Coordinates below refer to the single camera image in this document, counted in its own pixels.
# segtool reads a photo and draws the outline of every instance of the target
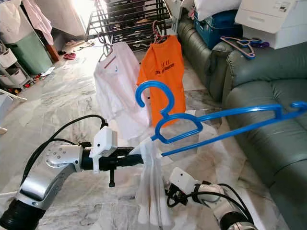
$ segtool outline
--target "white cloth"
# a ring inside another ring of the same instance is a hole
[[[102,116],[116,120],[124,139],[139,137],[150,123],[148,105],[141,108],[135,100],[139,71],[133,51],[127,43],[119,42],[113,45],[113,52],[105,60],[97,63],[94,72]]]
[[[18,34],[20,15],[18,7],[21,0],[11,0],[0,4],[0,32]]]
[[[147,138],[131,154],[141,154],[143,171],[136,201],[140,206],[138,223],[140,230],[170,230],[174,223],[166,205],[162,180],[161,154],[157,146]]]
[[[49,45],[53,45],[53,37],[51,36],[51,22],[41,12],[39,6],[34,2],[34,0],[23,0],[23,3],[33,27],[43,32],[43,35]]]
[[[242,0],[194,0],[198,21],[222,12],[239,9]]]

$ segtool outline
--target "hanger hook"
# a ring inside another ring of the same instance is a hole
[[[156,87],[159,88],[161,90],[163,90],[163,92],[166,94],[167,98],[168,98],[168,105],[166,108],[164,108],[163,110],[161,110],[161,114],[163,117],[168,116],[168,112],[170,112],[172,110],[172,108],[174,107],[174,95],[173,93],[170,91],[170,89],[167,87],[167,85],[165,85],[162,82],[156,81],[156,80],[148,80],[144,83],[142,83],[136,90],[135,92],[135,99],[137,101],[137,103],[139,104],[140,107],[145,107],[145,103],[143,102],[142,98],[141,98],[141,94],[142,92],[150,87]]]

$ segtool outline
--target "drying rack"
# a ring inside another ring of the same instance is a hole
[[[164,0],[95,0],[85,41],[101,37],[105,43],[127,42],[133,51],[142,50],[154,41],[152,25],[159,30],[171,28],[171,14]]]

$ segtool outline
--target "marble floor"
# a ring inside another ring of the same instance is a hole
[[[77,52],[75,60],[62,59],[45,80],[20,93],[28,101],[14,103],[14,108],[1,124],[8,132],[0,136],[0,192],[18,189],[31,153],[59,127],[83,115],[100,114],[95,100],[93,72],[101,52],[102,48],[97,43]],[[144,53],[137,52],[137,58],[141,60]],[[186,59],[183,84],[186,113],[200,116],[220,110],[220,105],[211,99]],[[113,121],[110,126],[117,129]],[[178,143],[159,143],[160,151],[176,149],[229,130],[224,119],[206,121],[203,126],[201,133]],[[174,136],[193,127],[190,122],[180,120],[165,128],[163,134]],[[92,118],[70,126],[59,137],[73,142],[93,141],[98,130],[99,120]],[[118,143],[120,146],[130,144],[120,137]],[[246,202],[259,230],[288,230],[268,189],[251,168],[234,138],[164,157],[162,165],[165,178],[175,167],[180,167],[198,180],[233,186]],[[135,192],[141,171],[141,165],[116,170],[114,188],[108,187],[108,172],[71,175],[41,219],[38,229],[135,230],[139,210]],[[0,198],[0,215],[10,200]],[[174,230],[218,229],[211,210],[206,207],[178,205],[170,212],[176,224]]]

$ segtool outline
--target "blue container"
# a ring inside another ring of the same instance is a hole
[[[221,36],[239,37],[243,35],[242,25],[235,23],[237,10],[217,13],[203,21],[198,21],[197,13],[194,17],[194,26],[209,49],[218,44]]]

